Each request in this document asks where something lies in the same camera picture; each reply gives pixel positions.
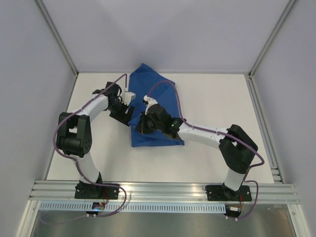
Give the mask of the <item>blue surgical drape cloth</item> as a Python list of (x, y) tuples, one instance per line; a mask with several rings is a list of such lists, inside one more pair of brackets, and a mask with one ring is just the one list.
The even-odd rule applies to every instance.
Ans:
[(141, 113), (146, 109), (143, 98), (147, 94), (163, 106), (172, 117), (179, 117), (177, 99), (171, 84), (175, 84), (175, 82), (164, 78), (146, 64), (142, 64), (130, 74), (128, 89), (136, 94), (136, 98), (130, 104), (134, 107), (129, 121), (132, 147), (183, 146), (185, 144), (183, 141), (167, 138), (160, 131), (151, 134), (136, 131)]

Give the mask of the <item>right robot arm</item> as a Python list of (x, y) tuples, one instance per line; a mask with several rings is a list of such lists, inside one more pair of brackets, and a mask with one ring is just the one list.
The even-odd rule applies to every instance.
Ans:
[(135, 130), (146, 135), (161, 132), (169, 140), (191, 141), (218, 149), (228, 167), (222, 193), (229, 200), (240, 195), (240, 187), (258, 151), (258, 146), (238, 125), (228, 129), (199, 127), (171, 116), (160, 104), (141, 112)]

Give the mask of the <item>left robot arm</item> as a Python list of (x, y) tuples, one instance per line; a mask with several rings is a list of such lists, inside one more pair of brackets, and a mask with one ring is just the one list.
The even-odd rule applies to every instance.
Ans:
[(120, 123), (129, 126), (135, 107), (131, 102), (136, 94), (115, 82), (108, 82), (104, 89), (97, 89), (92, 97), (79, 109), (59, 115), (58, 126), (54, 132), (54, 148), (64, 158), (73, 161), (79, 181), (87, 184), (86, 192), (92, 198), (103, 193), (102, 176), (95, 167), (90, 150), (92, 148), (91, 123), (103, 111)]

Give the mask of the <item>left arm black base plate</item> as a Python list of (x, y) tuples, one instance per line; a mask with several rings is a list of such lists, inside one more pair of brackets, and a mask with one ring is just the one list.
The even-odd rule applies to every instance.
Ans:
[(76, 185), (75, 199), (118, 199), (119, 185), (96, 186), (79, 182)]

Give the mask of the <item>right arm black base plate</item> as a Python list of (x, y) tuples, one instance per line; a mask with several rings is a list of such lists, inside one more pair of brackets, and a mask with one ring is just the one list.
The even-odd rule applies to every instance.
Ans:
[(233, 191), (222, 185), (206, 185), (205, 191), (208, 201), (252, 201), (249, 186), (240, 186), (237, 191)]

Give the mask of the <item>aluminium front rail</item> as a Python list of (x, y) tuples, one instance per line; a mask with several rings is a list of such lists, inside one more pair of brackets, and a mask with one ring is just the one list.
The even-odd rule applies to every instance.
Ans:
[[(128, 202), (208, 203), (206, 183), (118, 182)], [(75, 201), (76, 181), (35, 181), (29, 200)], [(258, 204), (299, 204), (292, 184), (260, 184)]]

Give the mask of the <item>aluminium frame post left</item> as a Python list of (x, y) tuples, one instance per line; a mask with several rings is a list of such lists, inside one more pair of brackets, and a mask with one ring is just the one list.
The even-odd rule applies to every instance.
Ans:
[(64, 42), (63, 42), (59, 32), (58, 32), (58, 30), (57, 30), (57, 27), (54, 24), (52, 17), (50, 16), (50, 13), (49, 13), (47, 7), (44, 4), (44, 1), (34, 0), (34, 2), (36, 4), (37, 8), (39, 9), (39, 12), (41, 13), (42, 17), (44, 18), (44, 21), (45, 21), (47, 27), (49, 28), (54, 40), (56, 41), (59, 49), (61, 50), (69, 68), (71, 69), (75, 78), (77, 78), (79, 72), (78, 72), (78, 70), (77, 70), (77, 68), (76, 68), (76, 66), (75, 66), (75, 64), (74, 64), (74, 62), (73, 62), (73, 60), (72, 60)]

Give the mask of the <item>aluminium frame post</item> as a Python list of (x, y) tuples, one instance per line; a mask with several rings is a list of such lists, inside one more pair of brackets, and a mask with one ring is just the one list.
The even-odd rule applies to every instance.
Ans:
[(264, 60), (266, 54), (268, 53), (270, 47), (272, 46), (272, 44), (274, 43), (274, 41), (276, 40), (278, 34), (280, 33), (280, 31), (282, 30), (286, 20), (288, 19), (289, 15), (291, 14), (292, 10), (294, 9), (295, 5), (297, 4), (297, 0), (288, 0), (287, 4), (284, 8), (284, 10), (282, 11), (280, 17), (278, 18), (275, 26), (273, 27), (271, 33), (269, 34), (263, 48), (261, 49), (258, 57), (256, 58), (251, 70), (248, 72), (248, 76), (250, 79), (253, 78), (253, 76), (255, 75), (256, 71), (259, 69), (262, 61)]
[(75, 66), (75, 64), (74, 64), (74, 62), (73, 62), (73, 60), (72, 60), (64, 42), (63, 42), (59, 32), (58, 32), (58, 30), (57, 30), (57, 27), (54, 24), (52, 17), (50, 16), (50, 13), (49, 13), (47, 7), (44, 4), (44, 1), (34, 0), (34, 2), (36, 4), (37, 8), (39, 9), (39, 12), (41, 13), (42, 17), (44, 18), (44, 21), (45, 21), (47, 27), (49, 28), (54, 40), (56, 41), (59, 49), (61, 50), (69, 68), (71, 69), (75, 78), (77, 78), (79, 72), (78, 72), (78, 70), (77, 70), (77, 68), (76, 68), (76, 66)]

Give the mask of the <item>aluminium side rail right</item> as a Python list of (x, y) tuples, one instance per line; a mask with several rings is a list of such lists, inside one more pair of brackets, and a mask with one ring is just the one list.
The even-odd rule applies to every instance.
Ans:
[(269, 134), (268, 126), (263, 113), (263, 108), (259, 100), (259, 95), (255, 89), (254, 81), (249, 74), (245, 75), (245, 80), (258, 121), (273, 180), (275, 183), (283, 184), (284, 180), (281, 174), (281, 169), (279, 167), (277, 155), (271, 140), (271, 136)]

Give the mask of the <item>aluminium frame post right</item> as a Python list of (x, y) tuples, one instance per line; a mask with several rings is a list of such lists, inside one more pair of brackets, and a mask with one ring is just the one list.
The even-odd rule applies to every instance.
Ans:
[(253, 76), (255, 75), (256, 71), (259, 69), (262, 61), (264, 60), (266, 54), (268, 53), (270, 47), (272, 46), (272, 44), (274, 43), (274, 41), (276, 40), (278, 34), (280, 33), (280, 31), (282, 30), (286, 20), (288, 19), (289, 15), (291, 14), (292, 10), (294, 9), (295, 5), (297, 4), (297, 0), (288, 0), (287, 4), (284, 8), (284, 10), (282, 11), (280, 17), (278, 18), (275, 26), (273, 27), (271, 33), (269, 34), (263, 48), (261, 49), (258, 57), (256, 58), (251, 70), (248, 72), (248, 76), (250, 79), (253, 78)]

